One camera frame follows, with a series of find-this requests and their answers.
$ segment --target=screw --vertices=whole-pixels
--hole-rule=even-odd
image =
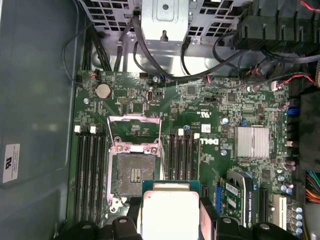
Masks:
[[[121,152],[124,148],[122,146],[117,146],[116,151]]]
[[[223,222],[226,224],[230,224],[231,223],[231,219],[230,218],[224,218]]]
[[[227,155],[227,150],[222,149],[222,150],[221,150],[221,155],[222,155],[222,156],[226,156],[226,155]]]
[[[154,77],[152,78],[152,81],[153,81],[154,83],[157,83],[158,80],[159,80],[159,78],[158,78],[157,76],[154,76]]]
[[[155,147],[151,148],[151,153],[152,154],[156,154],[157,153],[157,149]]]
[[[260,228],[262,228],[264,230],[269,230],[270,229],[270,227],[267,224],[264,224],[264,223],[260,224]]]

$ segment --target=sticker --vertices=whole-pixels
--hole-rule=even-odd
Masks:
[[[211,133],[211,124],[201,124],[201,132],[204,134]]]
[[[225,188],[226,188],[229,192],[231,192],[231,193],[233,193],[234,195],[238,196],[238,189],[236,189],[234,186],[231,186],[229,183],[226,183],[226,184],[225,184]]]
[[[232,201],[230,198],[227,199],[228,203],[233,207],[233,208],[237,208],[237,204],[235,201]]]
[[[18,178],[20,144],[9,144],[5,147],[3,183],[10,182]]]

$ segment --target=barcode label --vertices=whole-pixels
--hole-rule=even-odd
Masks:
[[[231,193],[233,193],[234,195],[236,195],[236,196],[238,196],[238,189],[236,189],[234,186],[231,186],[230,184],[226,184],[225,185],[225,187],[226,187],[226,189],[229,191],[229,192],[231,192]]]
[[[228,198],[228,203],[233,207],[233,208],[237,208],[237,204],[236,204],[236,202],[234,202],[234,201],[232,201],[230,198]]]

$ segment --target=gray panel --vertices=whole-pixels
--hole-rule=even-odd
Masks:
[[[52,238],[66,218],[71,83],[61,60],[76,32],[72,0],[4,0],[0,25],[0,233]],[[67,50],[69,68],[74,49]],[[18,178],[2,183],[5,148],[20,144]]]

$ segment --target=chipset heatsink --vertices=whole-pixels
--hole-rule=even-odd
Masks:
[[[236,158],[269,158],[269,128],[235,127],[234,156]]]

